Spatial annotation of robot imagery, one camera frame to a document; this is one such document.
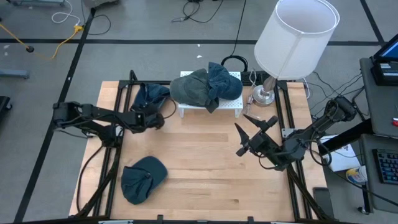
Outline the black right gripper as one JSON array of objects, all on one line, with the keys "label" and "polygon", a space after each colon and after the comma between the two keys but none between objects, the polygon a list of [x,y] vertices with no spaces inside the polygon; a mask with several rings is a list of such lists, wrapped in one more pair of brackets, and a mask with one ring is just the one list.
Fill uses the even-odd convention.
[{"label": "black right gripper", "polygon": [[277,116],[272,116],[268,121],[258,120],[251,116],[245,115],[244,117],[252,124],[257,126],[261,131],[256,133],[250,140],[246,132],[235,123],[235,127],[241,138],[240,145],[242,147],[236,152],[236,155],[242,157],[247,151],[250,151],[257,156],[269,156],[273,153],[279,152],[279,145],[267,134],[262,131],[267,131],[278,122]]}]

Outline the navy blue cotton cap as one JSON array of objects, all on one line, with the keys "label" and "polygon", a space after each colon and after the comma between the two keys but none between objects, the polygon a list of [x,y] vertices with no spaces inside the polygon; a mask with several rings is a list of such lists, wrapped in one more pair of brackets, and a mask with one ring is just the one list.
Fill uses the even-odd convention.
[{"label": "navy blue cotton cap", "polygon": [[149,108],[159,111],[169,97],[169,88],[156,83],[141,83],[130,110]]},{"label": "navy blue cotton cap", "polygon": [[235,100],[243,91],[241,80],[230,75],[224,66],[214,62],[208,64],[208,86],[208,96],[212,100],[215,98]]}]

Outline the dark teal cotton cap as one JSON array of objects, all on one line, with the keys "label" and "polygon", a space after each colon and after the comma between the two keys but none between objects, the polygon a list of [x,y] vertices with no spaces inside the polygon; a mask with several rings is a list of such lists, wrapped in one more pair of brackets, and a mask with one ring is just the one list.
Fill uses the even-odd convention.
[{"label": "dark teal cotton cap", "polygon": [[144,157],[132,166],[124,167],[121,176],[123,196],[133,205],[143,203],[167,176],[167,169],[158,158]]}]

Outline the white perforated shelf riser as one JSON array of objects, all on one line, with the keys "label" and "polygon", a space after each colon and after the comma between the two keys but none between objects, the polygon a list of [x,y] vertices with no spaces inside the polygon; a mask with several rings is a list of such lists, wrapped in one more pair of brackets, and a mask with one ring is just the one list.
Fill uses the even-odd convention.
[{"label": "white perforated shelf riser", "polygon": [[[191,74],[192,71],[181,71],[180,76],[184,77],[189,74]],[[235,78],[238,78],[241,80],[241,72],[229,72],[231,76],[234,76]],[[243,94],[239,96],[235,100],[225,100],[225,99],[220,99],[219,100],[219,107],[217,107],[218,110],[233,110],[234,111],[234,116],[235,118],[239,118],[242,110],[243,110]],[[184,118],[184,114],[186,110],[205,110],[204,107],[197,107],[197,106],[190,106],[186,104],[180,104],[178,103],[178,113],[181,118]]]}]

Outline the black power strip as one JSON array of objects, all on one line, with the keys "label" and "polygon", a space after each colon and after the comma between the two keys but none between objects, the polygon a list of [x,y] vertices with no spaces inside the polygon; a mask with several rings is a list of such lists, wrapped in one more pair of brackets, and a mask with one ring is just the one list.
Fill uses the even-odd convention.
[{"label": "black power strip", "polygon": [[241,81],[244,86],[262,85],[270,75],[265,71],[241,72]]}]

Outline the white paper box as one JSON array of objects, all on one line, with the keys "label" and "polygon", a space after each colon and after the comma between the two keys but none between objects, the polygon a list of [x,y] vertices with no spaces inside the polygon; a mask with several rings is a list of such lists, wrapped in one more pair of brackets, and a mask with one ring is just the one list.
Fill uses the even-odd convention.
[{"label": "white paper box", "polygon": [[330,154],[331,162],[328,167],[333,172],[339,172],[361,166],[358,160],[359,155],[354,152],[351,144],[347,144],[331,152]]}]

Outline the black desk beam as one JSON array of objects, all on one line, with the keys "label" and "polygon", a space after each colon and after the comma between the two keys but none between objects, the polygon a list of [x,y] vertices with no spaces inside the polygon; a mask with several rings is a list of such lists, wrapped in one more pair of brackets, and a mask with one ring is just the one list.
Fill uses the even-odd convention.
[{"label": "black desk beam", "polygon": [[322,156],[328,154],[326,150],[329,152],[333,152],[351,142],[354,142],[360,138],[362,134],[373,134],[373,127],[371,124],[371,119],[367,119],[354,126],[351,129],[323,142],[318,145],[320,154]]}]

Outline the black phone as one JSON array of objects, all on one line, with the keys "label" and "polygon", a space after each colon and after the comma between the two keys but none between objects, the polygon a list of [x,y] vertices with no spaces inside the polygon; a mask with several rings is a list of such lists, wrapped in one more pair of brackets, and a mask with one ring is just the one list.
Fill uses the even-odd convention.
[{"label": "black phone", "polygon": [[323,211],[333,218],[334,213],[329,190],[326,187],[314,187],[313,197]]}]

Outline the silver lamp with white shade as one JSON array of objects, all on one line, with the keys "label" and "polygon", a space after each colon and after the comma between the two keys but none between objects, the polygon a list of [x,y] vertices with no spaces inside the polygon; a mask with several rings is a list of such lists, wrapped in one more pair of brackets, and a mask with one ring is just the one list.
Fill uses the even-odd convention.
[{"label": "silver lamp with white shade", "polygon": [[254,46],[257,64],[269,75],[253,89],[254,104],[273,103],[277,80],[310,75],[339,22],[326,0],[279,0]]}]

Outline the white wipes canister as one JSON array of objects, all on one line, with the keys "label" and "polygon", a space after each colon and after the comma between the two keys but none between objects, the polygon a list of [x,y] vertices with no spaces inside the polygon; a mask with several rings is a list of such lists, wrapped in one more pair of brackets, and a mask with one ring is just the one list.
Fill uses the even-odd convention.
[{"label": "white wipes canister", "polygon": [[354,184],[362,184],[368,181],[366,166],[352,168],[346,171],[346,178]]}]

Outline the grey bag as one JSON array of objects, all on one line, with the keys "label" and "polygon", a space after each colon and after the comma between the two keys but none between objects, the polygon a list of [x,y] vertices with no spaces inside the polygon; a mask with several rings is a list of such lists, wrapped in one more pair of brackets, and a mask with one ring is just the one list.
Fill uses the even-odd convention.
[{"label": "grey bag", "polygon": [[100,7],[106,4],[118,4],[120,0],[82,0],[88,8]]}]

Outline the grey metal desk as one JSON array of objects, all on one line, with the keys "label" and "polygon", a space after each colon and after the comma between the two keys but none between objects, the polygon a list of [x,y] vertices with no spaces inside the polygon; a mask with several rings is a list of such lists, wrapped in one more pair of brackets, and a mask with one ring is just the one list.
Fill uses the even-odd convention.
[{"label": "grey metal desk", "polygon": [[361,58],[359,64],[374,134],[398,138],[398,126],[393,125],[398,118],[398,86],[376,85],[370,58]]},{"label": "grey metal desk", "polygon": [[383,184],[379,180],[373,149],[398,150],[398,139],[364,134],[359,139],[363,164],[366,166],[368,200],[372,209],[398,213],[398,185]]}]

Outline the black keyboard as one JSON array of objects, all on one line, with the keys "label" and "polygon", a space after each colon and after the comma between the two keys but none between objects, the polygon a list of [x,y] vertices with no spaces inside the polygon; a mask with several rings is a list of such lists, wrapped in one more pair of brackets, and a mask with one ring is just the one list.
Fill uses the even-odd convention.
[{"label": "black keyboard", "polygon": [[372,153],[380,182],[398,185],[398,150],[373,149]]}]

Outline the black labelled device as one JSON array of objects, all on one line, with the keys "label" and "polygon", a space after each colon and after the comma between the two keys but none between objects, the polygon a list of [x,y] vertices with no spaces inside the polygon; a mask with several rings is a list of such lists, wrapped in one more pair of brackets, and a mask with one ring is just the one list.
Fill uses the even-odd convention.
[{"label": "black labelled device", "polygon": [[375,63],[371,69],[379,86],[398,86],[398,62]]}]

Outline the grey metal floor bar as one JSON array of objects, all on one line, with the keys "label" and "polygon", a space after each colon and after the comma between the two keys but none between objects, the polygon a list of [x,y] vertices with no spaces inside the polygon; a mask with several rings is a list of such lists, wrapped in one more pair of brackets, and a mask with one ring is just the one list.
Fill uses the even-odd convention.
[{"label": "grey metal floor bar", "polygon": [[0,68],[0,77],[28,79],[29,73],[27,70],[13,70],[13,69]]}]

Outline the black chair base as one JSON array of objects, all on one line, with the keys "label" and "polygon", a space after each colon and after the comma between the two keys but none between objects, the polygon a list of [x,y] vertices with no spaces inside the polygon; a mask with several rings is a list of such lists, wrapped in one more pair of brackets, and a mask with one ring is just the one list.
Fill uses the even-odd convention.
[{"label": "black chair base", "polygon": [[11,99],[8,96],[0,96],[0,120],[12,109]]}]

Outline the black laptop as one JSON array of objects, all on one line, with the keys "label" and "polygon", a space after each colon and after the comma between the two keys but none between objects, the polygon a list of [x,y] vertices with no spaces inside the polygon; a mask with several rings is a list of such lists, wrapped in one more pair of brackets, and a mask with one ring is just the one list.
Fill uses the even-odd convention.
[{"label": "black laptop", "polygon": [[374,60],[398,62],[398,34],[373,55]]}]

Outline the grey cart base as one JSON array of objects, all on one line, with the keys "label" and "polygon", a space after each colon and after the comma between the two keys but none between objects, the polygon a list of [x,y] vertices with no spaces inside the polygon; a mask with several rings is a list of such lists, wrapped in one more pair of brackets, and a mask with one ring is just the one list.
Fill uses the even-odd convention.
[{"label": "grey cart base", "polygon": [[22,4],[59,4],[61,6],[65,5],[66,0],[6,0],[8,3],[14,6],[20,6]]}]

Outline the black aluminium table frame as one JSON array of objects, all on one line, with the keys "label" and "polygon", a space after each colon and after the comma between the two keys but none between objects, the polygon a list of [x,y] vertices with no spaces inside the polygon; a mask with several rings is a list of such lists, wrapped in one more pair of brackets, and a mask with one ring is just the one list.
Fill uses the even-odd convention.
[{"label": "black aluminium table frame", "polygon": [[100,140],[86,145],[81,169],[83,179],[76,188],[70,213],[76,214],[93,196],[114,158],[119,167],[154,156],[166,167],[167,178],[149,198],[129,203],[116,177],[106,187],[93,209],[95,215],[112,219],[166,221],[256,221],[292,222],[315,218],[298,188],[286,172],[271,170],[271,163],[251,154],[237,156],[241,126],[249,135],[257,132],[248,120],[231,110],[186,110],[179,113],[171,102],[162,108],[167,115],[161,129],[126,132],[120,149],[101,149]]}]

